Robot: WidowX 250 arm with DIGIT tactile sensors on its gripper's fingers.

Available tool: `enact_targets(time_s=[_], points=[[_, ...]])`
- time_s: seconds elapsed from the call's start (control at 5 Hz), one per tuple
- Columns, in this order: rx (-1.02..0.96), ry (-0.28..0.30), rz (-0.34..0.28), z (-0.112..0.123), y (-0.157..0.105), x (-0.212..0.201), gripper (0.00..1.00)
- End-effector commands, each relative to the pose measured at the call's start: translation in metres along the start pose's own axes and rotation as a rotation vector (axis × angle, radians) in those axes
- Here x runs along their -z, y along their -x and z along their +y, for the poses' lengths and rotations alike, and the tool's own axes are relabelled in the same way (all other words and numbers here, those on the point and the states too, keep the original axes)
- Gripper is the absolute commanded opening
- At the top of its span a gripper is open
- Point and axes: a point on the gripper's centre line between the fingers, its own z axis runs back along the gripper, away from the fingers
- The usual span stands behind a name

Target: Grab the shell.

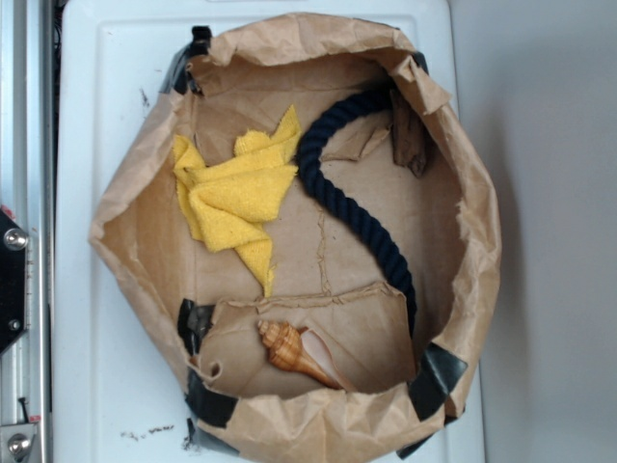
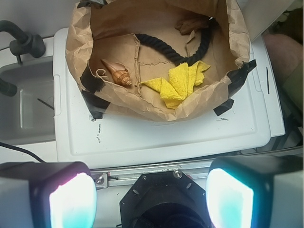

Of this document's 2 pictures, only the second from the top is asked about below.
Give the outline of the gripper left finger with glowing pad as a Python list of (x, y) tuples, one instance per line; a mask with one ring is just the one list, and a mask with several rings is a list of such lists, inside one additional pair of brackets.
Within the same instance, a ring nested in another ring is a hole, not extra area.
[(91, 228), (97, 193), (83, 162), (7, 162), (0, 166), (2, 228)]

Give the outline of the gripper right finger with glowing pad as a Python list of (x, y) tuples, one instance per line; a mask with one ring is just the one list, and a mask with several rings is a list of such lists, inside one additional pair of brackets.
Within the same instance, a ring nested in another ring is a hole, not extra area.
[(302, 228), (303, 158), (217, 157), (209, 169), (206, 201), (217, 228)]

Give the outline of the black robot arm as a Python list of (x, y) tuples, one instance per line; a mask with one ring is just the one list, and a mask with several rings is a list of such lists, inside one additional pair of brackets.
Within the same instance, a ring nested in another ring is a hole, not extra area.
[[(124, 228), (301, 228), (303, 158), (220, 156), (202, 188), (179, 170), (141, 175), (121, 199)], [(91, 228), (97, 189), (82, 162), (0, 166), (3, 228)]]

